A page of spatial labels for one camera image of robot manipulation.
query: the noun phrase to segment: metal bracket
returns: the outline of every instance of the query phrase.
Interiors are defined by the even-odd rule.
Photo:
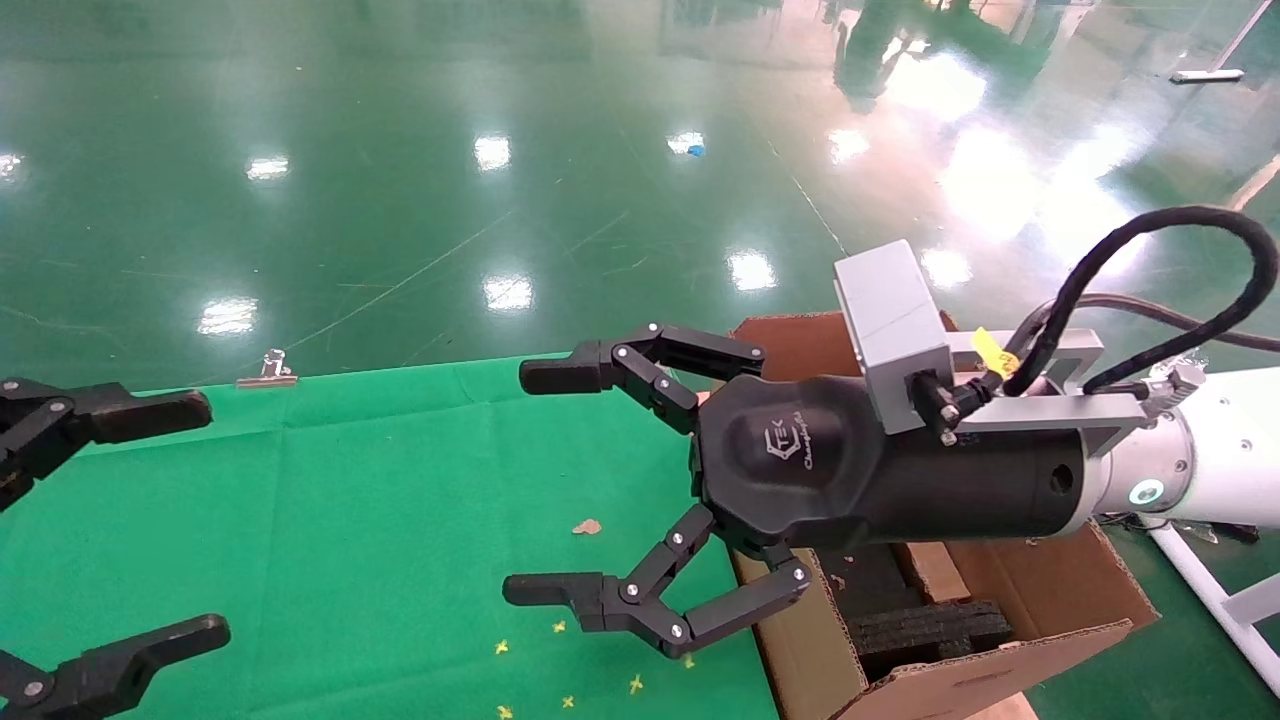
[[[298,384],[298,377],[284,365],[283,350],[268,350],[262,356],[262,372],[256,378],[241,378],[236,380],[236,387],[251,389],[260,387],[293,387]]]

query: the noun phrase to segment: white pole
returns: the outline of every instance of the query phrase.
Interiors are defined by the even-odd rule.
[[[1235,53],[1235,49],[1240,46],[1240,42],[1244,40],[1244,36],[1248,35],[1251,29],[1253,29],[1254,24],[1257,24],[1258,18],[1262,17],[1262,13],[1267,12],[1268,5],[1271,5],[1271,0],[1262,0],[1262,4],[1258,5],[1258,9],[1253,12],[1253,17],[1251,17],[1249,20],[1244,23],[1244,27],[1240,28],[1240,32],[1235,33],[1235,38],[1231,40],[1231,44],[1224,47],[1221,53],[1219,53],[1217,58],[1213,60],[1213,64],[1208,67],[1208,72],[1216,73],[1217,70],[1222,69],[1222,65],[1226,64],[1226,60],[1231,56],[1231,53]]]
[[[1242,625],[1252,625],[1280,612],[1280,575],[1244,588],[1222,601],[1222,607]]]
[[[1253,665],[1253,669],[1258,671],[1262,682],[1271,688],[1276,697],[1280,697],[1280,657],[1276,656],[1276,651],[1267,644],[1266,638],[1253,625],[1240,623],[1226,611],[1222,606],[1228,598],[1226,591],[1217,584],[1199,557],[1196,557],[1196,552],[1187,547],[1187,541],[1178,534],[1171,524],[1161,527],[1164,520],[1146,516],[1142,521],[1149,529],[1151,538],[1156,541],[1156,544],[1174,564],[1187,584],[1196,591],[1213,619],[1222,625],[1235,647],[1240,648],[1249,665]]]

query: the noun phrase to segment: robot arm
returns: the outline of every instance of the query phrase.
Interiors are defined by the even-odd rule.
[[[116,383],[61,389],[0,382],[0,512],[90,442],[129,442],[212,420],[196,391],[137,397]],[[46,673],[0,651],[0,720],[108,717],[137,707],[161,667],[230,642],[227,620],[202,615],[90,650]]]
[[[1244,238],[1256,260],[1249,287],[1208,323],[1082,383],[1103,351],[1092,331],[1065,328],[1070,310],[1091,299],[1084,284],[1125,242],[1170,224]],[[1239,214],[1162,210],[1111,233],[1052,309],[1016,331],[948,333],[914,252],[899,241],[836,264],[860,378],[763,380],[764,348],[653,324],[625,341],[584,343],[564,360],[527,361],[520,375],[530,393],[622,387],[691,433],[698,503],[627,578],[512,575],[503,594],[513,605],[567,605],[586,632],[632,632],[676,657],[795,602],[809,578],[791,547],[1046,537],[1074,532],[1096,512],[1171,509],[1184,493],[1153,491],[1155,478],[1140,477],[1146,465],[1134,459],[1149,456],[1157,433],[1162,443],[1190,442],[1176,405],[1204,384],[1203,374],[1179,366],[1164,380],[1117,380],[1204,340],[1226,340],[1274,287],[1277,265],[1274,241]],[[984,343],[1004,354],[983,352]],[[655,361],[726,384],[699,407]],[[1169,460],[1170,473],[1190,477],[1187,455]],[[772,573],[676,615],[658,596],[712,534]]]

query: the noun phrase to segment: black cable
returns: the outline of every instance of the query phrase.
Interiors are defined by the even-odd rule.
[[[1276,284],[1276,274],[1280,272],[1280,254],[1276,252],[1275,241],[1271,240],[1271,236],[1261,223],[1233,210],[1203,205],[1166,208],[1164,210],[1143,213],[1111,231],[1066,277],[1066,282],[1062,283],[1062,288],[1053,301],[1053,309],[1044,322],[1043,332],[1036,338],[1021,366],[1005,383],[1005,395],[1015,397],[1027,392],[1032,382],[1044,370],[1044,366],[1053,356],[1053,351],[1057,350],[1057,343],[1066,329],[1068,320],[1071,318],[1071,311],[1075,310],[1080,296],[1084,295],[1084,288],[1116,251],[1140,234],[1175,225],[1215,227],[1239,237],[1249,247],[1249,252],[1253,256],[1253,275],[1244,286],[1240,296],[1225,310],[1201,323],[1194,329],[1139,352],[1089,378],[1084,383],[1083,389],[1085,393],[1092,393],[1100,387],[1124,379],[1133,373],[1151,368],[1161,360],[1167,360],[1202,345],[1228,332],[1262,305]]]
[[[1158,525],[1148,528],[1142,519],[1138,518],[1137,512],[1101,512],[1097,516],[1097,523],[1103,528],[1107,525],[1120,525],[1133,533],[1149,533],[1151,530],[1158,530],[1160,528],[1167,527],[1170,520],[1164,520]]]
[[[1196,318],[1183,315],[1181,313],[1170,310],[1164,305],[1157,305],[1130,295],[1119,295],[1114,292],[1085,292],[1080,296],[1080,301],[1075,304],[1075,307],[1106,307],[1108,310],[1133,313],[1134,315],[1140,315],[1148,320],[1156,320],[1157,323],[1164,323],[1180,331],[1193,331],[1201,325],[1201,322]],[[1015,329],[1014,334],[1009,338],[1005,351],[1012,352],[1019,357],[1025,356],[1032,340],[1034,340],[1036,334],[1044,327],[1044,322],[1048,319],[1050,310],[1052,309],[1053,301],[1050,300],[1036,310],[1032,310],[1032,313],[1023,319],[1023,322],[1018,325],[1018,329]],[[1248,347],[1249,350],[1280,352],[1280,338],[1274,337],[1225,332],[1212,340],[1239,347]]]

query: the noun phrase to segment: logo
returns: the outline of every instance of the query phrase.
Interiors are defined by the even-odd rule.
[[[772,420],[772,428],[764,430],[764,451],[774,457],[790,460],[804,445],[804,468],[813,470],[813,441],[809,438],[809,424],[799,411],[787,418]]]

